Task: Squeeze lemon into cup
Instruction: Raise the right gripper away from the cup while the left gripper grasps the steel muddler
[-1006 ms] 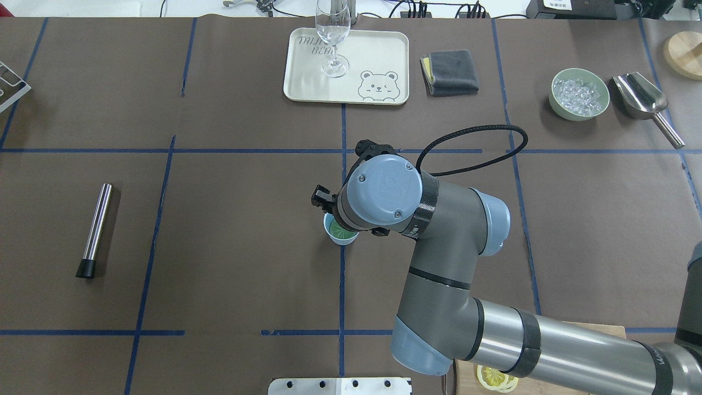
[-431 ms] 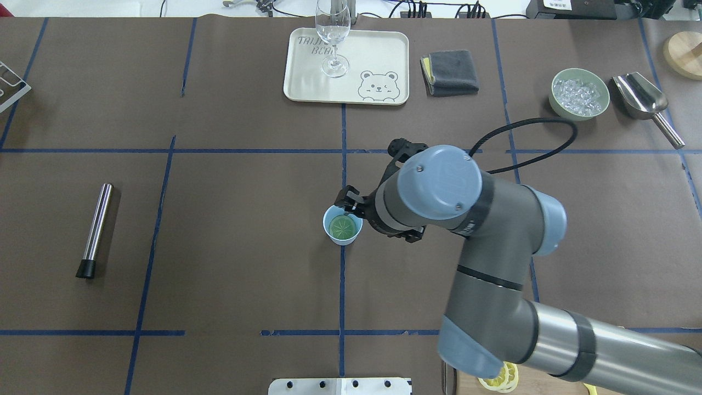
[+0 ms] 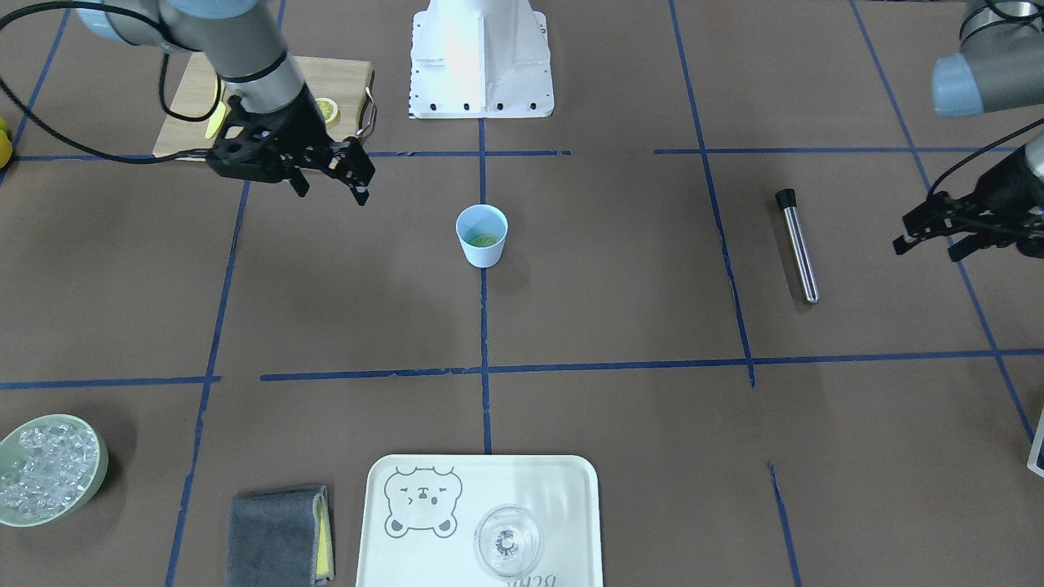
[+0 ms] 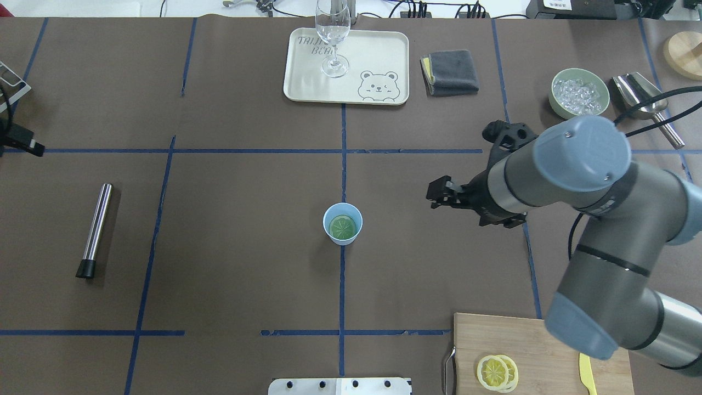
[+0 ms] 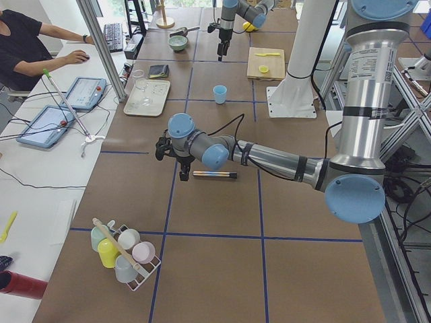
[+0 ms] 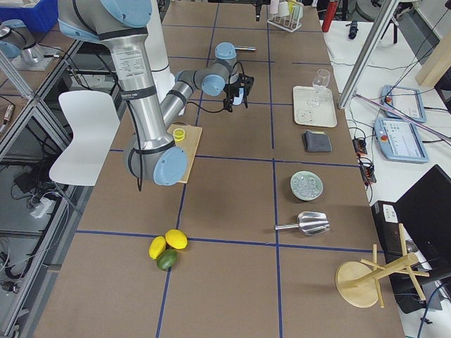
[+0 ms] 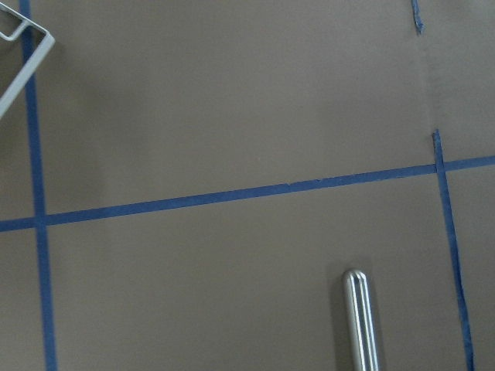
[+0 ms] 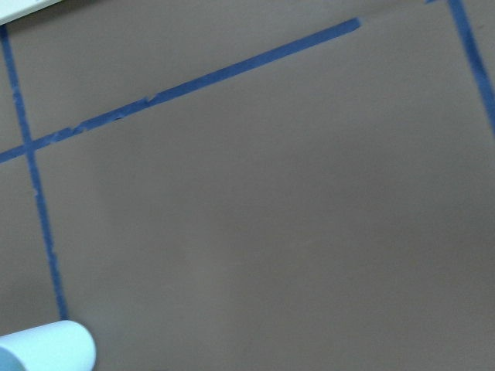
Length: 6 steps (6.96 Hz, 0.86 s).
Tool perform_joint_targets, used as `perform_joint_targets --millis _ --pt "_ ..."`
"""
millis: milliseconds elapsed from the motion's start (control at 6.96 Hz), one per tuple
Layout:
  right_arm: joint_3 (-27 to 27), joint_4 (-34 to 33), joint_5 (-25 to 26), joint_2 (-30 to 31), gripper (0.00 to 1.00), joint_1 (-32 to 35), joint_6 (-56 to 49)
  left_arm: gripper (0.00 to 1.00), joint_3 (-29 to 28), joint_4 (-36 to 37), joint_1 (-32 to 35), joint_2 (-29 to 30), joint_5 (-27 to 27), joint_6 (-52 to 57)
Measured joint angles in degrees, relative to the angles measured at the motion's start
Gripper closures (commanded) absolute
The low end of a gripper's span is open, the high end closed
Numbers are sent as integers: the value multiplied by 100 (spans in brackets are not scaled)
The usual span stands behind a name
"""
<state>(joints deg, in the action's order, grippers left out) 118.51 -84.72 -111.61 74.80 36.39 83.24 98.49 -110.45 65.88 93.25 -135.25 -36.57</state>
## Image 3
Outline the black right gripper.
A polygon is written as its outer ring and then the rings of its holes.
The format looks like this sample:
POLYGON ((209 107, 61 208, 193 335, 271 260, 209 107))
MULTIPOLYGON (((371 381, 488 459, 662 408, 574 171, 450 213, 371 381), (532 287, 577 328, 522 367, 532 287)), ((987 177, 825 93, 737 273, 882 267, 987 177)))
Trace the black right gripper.
POLYGON ((216 174, 259 183, 290 183, 305 197, 310 183, 302 170, 318 170, 349 187, 358 205, 366 205, 376 168, 359 139, 336 142, 327 134, 308 86, 289 104, 272 113, 253 113, 237 95, 219 130, 206 164, 216 174))

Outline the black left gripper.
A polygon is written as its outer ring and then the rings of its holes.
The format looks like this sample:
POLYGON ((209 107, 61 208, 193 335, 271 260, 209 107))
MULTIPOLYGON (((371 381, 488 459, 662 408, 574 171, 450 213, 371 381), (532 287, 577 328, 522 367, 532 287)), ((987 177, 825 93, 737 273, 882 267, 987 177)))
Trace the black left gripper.
POLYGON ((963 234, 949 246, 952 263, 977 250, 1015 246, 1021 255, 1043 258, 1043 137, 1003 157, 984 171, 966 196, 954 198, 938 186, 902 217, 904 234, 891 246, 907 254, 929 239, 963 234))

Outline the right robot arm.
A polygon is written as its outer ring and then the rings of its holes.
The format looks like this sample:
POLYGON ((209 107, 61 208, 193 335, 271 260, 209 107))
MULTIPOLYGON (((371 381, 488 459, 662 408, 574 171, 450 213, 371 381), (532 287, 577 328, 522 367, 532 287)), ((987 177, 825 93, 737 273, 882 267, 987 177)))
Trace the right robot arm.
POLYGON ((217 89, 228 91, 228 115, 207 149, 150 157, 156 165, 198 159, 219 177, 289 183, 306 196, 305 170, 343 183, 358 205, 369 199, 375 166, 354 134, 331 138, 311 89, 260 1, 46 1, 2 17, 8 26, 42 11, 77 11, 89 29, 128 46, 201 53, 217 89))

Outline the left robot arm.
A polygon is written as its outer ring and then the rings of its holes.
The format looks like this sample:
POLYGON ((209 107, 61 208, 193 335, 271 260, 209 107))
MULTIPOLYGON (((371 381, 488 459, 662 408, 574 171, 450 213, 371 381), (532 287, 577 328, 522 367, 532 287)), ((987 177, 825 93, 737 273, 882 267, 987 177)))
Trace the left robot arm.
MULTIPOLYGON (((1043 101, 1043 33, 1040 1, 970 1, 960 23, 960 47, 939 58, 932 99, 941 117, 977 117, 1040 105, 1043 101)), ((902 218, 893 242, 897 255, 929 239, 958 236, 949 246, 954 263, 988 248, 1015 246, 1042 256, 1042 137, 1003 157, 977 179, 966 196, 930 186, 902 218)))

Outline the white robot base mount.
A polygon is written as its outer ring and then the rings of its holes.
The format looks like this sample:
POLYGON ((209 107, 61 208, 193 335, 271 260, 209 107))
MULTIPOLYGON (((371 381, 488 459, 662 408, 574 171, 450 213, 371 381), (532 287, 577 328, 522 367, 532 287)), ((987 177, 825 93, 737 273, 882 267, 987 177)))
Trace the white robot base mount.
POLYGON ((411 118, 553 115, 547 20, 529 1, 431 1, 411 33, 411 118))

